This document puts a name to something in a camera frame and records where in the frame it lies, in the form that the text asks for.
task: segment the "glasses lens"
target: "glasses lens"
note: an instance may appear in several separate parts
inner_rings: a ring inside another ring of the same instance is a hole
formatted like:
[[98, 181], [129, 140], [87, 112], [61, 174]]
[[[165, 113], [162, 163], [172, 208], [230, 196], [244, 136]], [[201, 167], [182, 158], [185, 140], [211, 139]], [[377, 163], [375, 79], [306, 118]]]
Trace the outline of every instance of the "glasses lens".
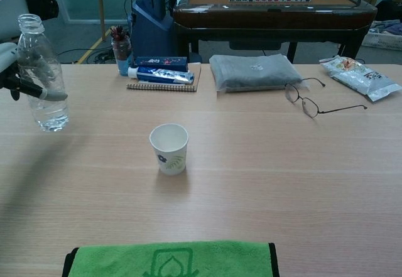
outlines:
[[318, 107], [310, 99], [304, 98], [303, 112], [311, 118], [314, 118], [316, 115], [318, 115]]
[[287, 84], [285, 87], [285, 96], [286, 99], [288, 99], [291, 103], [294, 103], [297, 101], [299, 93], [294, 86], [292, 86], [291, 84]]

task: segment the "white chair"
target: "white chair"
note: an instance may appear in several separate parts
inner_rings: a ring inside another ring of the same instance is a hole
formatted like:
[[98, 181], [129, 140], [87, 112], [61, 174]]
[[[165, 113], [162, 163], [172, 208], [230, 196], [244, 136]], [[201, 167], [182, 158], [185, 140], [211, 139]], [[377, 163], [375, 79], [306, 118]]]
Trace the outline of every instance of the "white chair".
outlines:
[[0, 41], [19, 36], [18, 16], [29, 13], [26, 0], [0, 0]]

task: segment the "eyeglasses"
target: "eyeglasses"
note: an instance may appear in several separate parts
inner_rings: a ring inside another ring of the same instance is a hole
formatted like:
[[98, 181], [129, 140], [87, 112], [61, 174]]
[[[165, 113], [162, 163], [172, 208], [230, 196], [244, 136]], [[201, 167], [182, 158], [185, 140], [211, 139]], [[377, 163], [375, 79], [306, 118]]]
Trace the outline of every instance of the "eyeglasses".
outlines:
[[[313, 77], [301, 79], [299, 82], [302, 82], [302, 81], [308, 80], [308, 79], [315, 79], [316, 81], [320, 82], [322, 87], [325, 87], [325, 83], [323, 83], [321, 80], [319, 80], [317, 78], [313, 78]], [[326, 114], [328, 112], [337, 112], [337, 111], [341, 111], [343, 109], [352, 109], [353, 107], [363, 107], [364, 109], [367, 109], [367, 106], [359, 104], [358, 106], [348, 106], [348, 107], [343, 107], [341, 109], [333, 109], [331, 111], [325, 111], [325, 112], [320, 111], [320, 109], [318, 108], [318, 105], [314, 101], [312, 101], [310, 98], [300, 96], [298, 89], [293, 84], [285, 84], [285, 96], [286, 96], [286, 99], [288, 99], [291, 103], [295, 103], [297, 100], [301, 99], [301, 103], [303, 105], [303, 112], [311, 118], [316, 117], [318, 114]]]

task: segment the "plastic water bottle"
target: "plastic water bottle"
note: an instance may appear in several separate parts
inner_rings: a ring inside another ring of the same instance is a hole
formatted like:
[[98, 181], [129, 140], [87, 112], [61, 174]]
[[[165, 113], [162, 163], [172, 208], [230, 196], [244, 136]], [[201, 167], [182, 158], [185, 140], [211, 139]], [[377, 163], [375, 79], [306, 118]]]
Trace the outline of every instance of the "plastic water bottle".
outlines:
[[[21, 77], [48, 90], [64, 92], [62, 68], [52, 46], [43, 34], [42, 20], [34, 14], [18, 18], [22, 32], [18, 42], [18, 65]], [[67, 100], [46, 101], [28, 96], [35, 121], [44, 131], [59, 131], [68, 123]]]

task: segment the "black towel edge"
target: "black towel edge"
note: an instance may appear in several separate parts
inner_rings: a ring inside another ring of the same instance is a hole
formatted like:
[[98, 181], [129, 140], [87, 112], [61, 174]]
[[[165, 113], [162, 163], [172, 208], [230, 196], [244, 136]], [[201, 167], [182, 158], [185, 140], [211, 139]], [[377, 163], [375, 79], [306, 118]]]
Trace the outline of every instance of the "black towel edge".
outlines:
[[78, 249], [79, 248], [77, 247], [74, 248], [73, 251], [65, 256], [62, 277], [68, 277], [68, 274], [70, 274], [71, 267], [73, 266], [75, 255], [77, 254]]
[[271, 254], [272, 276], [280, 277], [279, 276], [279, 267], [278, 267], [278, 257], [276, 256], [275, 244], [270, 242], [268, 244], [268, 246], [269, 246], [269, 253]]

